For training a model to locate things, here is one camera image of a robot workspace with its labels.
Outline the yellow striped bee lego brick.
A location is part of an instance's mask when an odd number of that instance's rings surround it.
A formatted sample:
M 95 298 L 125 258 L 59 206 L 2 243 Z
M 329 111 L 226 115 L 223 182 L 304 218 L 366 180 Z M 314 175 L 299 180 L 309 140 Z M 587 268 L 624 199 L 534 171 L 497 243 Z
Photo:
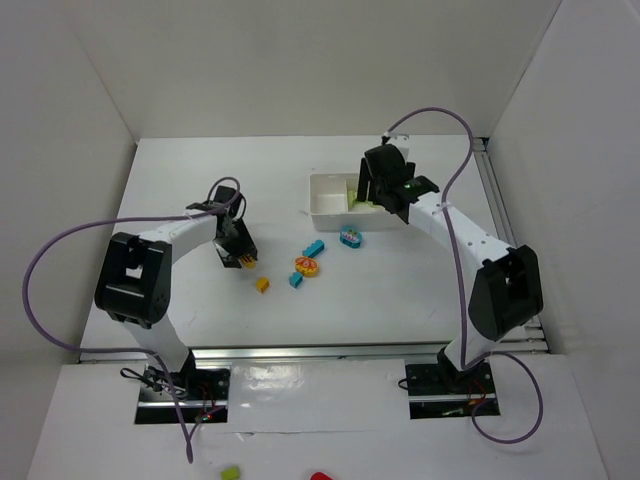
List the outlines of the yellow striped bee lego brick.
M 239 258 L 241 264 L 246 269 L 254 269 L 257 264 L 257 260 L 252 255 L 244 255 Z

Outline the teal frog lego brick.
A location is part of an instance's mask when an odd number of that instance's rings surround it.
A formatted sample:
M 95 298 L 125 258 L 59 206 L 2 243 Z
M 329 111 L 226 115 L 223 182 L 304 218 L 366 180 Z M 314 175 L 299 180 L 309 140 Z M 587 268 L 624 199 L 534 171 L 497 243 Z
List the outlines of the teal frog lego brick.
M 340 231 L 339 241 L 349 248 L 357 249 L 362 244 L 362 234 L 353 227 L 345 226 Z

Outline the lime green lego brick bottom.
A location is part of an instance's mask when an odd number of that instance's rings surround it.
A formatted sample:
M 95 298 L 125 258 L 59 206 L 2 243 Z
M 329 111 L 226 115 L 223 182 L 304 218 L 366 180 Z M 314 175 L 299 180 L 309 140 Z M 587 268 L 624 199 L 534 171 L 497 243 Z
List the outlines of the lime green lego brick bottom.
M 358 200 L 356 190 L 347 191 L 347 205 L 348 205 L 349 211 L 364 211 L 365 209 L 379 209 L 379 206 L 375 205 L 371 201 Z

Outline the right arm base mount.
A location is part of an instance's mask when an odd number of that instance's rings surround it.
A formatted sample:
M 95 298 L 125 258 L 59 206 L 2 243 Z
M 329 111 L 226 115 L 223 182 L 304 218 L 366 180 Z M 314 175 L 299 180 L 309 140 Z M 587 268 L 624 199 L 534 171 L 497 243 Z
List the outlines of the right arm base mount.
M 408 394 L 412 420 L 499 416 L 500 407 L 490 365 L 483 361 L 469 373 L 457 374 L 438 354 L 431 363 L 405 365 L 397 386 Z

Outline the small orange lego brick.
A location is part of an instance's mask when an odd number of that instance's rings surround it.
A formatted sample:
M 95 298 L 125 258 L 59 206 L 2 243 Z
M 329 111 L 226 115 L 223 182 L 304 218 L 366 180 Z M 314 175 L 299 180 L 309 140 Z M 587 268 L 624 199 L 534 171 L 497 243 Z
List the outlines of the small orange lego brick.
M 270 282 L 266 277 L 260 277 L 255 284 L 256 290 L 264 293 L 270 286 Z

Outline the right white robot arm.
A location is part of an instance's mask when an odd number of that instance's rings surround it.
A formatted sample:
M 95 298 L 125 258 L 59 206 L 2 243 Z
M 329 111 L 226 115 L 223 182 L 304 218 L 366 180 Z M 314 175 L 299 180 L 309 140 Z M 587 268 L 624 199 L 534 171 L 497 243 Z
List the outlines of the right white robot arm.
M 366 151 L 357 198 L 383 207 L 452 253 L 461 327 L 439 362 L 462 374 L 543 309 L 538 257 L 526 245 L 513 247 L 483 230 L 415 168 L 390 143 Z

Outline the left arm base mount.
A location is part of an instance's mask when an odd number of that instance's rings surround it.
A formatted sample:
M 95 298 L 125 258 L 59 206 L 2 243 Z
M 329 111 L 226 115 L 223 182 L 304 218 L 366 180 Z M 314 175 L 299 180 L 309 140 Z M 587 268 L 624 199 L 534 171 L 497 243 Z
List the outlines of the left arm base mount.
M 120 370 L 120 376 L 140 384 L 135 424 L 178 423 L 169 383 L 162 372 L 149 367 L 139 373 L 125 367 Z M 175 381 L 175 392 L 185 423 L 226 423 L 230 380 L 229 368 L 214 368 L 198 370 L 189 384 Z

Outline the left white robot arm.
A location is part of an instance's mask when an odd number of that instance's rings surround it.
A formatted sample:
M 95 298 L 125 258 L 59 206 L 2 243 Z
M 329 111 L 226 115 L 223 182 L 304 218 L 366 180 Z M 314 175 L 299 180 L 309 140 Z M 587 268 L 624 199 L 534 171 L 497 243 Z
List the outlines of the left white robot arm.
M 139 234 L 112 236 L 94 301 L 124 325 L 155 369 L 166 368 L 181 378 L 196 370 L 191 350 L 179 339 L 168 315 L 172 268 L 206 243 L 212 244 L 225 268 L 254 264 L 258 250 L 244 223 L 245 210 L 243 194 L 220 185 L 205 201 L 189 205 L 177 220 Z

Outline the orange butterfly lego brick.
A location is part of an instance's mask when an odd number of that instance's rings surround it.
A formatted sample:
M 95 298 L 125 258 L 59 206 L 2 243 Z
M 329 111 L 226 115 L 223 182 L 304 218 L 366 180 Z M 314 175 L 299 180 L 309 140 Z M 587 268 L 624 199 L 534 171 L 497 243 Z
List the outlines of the orange butterfly lego brick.
M 311 257 L 299 256 L 294 261 L 295 270 L 305 278 L 315 277 L 319 273 L 319 264 Z

